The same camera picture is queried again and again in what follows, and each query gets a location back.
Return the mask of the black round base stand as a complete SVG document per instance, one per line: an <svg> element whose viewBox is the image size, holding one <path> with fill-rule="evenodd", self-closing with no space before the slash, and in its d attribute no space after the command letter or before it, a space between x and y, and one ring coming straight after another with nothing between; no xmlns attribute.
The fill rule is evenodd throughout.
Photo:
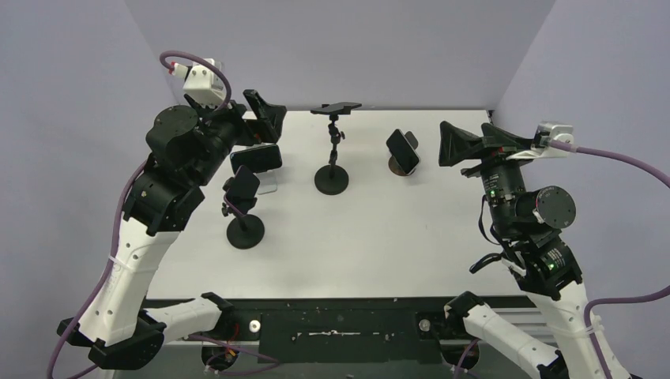
<svg viewBox="0 0 670 379"><path fill-rule="evenodd" d="M242 214L234 210L234 207L227 200L229 190L235 182L234 177L230 177L223 185L224 201L221 205L221 212L224 217L233 216L232 221L226 229L228 242L238 250L248 250L260 243L265 236L265 225L262 220L250 214Z"/></svg>

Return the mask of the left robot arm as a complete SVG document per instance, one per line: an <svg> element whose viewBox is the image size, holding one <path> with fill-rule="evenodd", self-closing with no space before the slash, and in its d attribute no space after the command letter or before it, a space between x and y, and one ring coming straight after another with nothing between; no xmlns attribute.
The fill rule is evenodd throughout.
<svg viewBox="0 0 670 379"><path fill-rule="evenodd" d="M145 296L166 252L203 202L235 146L275 143L287 108L247 89L245 103L210 109L188 98L162 110L145 140L150 153L119 199L111 251L93 293L58 326L60 344L88 348L102 370L139 370L163 345L195 333L223 339L234 328L231 304L207 292L157 309Z"/></svg>

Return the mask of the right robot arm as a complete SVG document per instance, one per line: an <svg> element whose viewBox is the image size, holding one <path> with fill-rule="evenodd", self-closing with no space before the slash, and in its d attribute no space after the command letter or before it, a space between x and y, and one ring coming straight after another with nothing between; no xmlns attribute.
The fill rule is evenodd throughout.
<svg viewBox="0 0 670 379"><path fill-rule="evenodd" d="M491 235L500 246L498 253L472 265L471 272L490 263L503 264L540 311L555 342L539 341L469 291L445 305L447 332L456 337L468 334L490 345L533 378L629 377L604 336L600 318L587 307L582 271L560 236L576 217L572 196L558 186L529 190L521 173L521 167L535 159L564 156L555 144L571 143L572 127L542 122L531 138L490 123L481 126L481 135L449 122L439 129L441 166L476 161L461 173L482 181Z"/></svg>

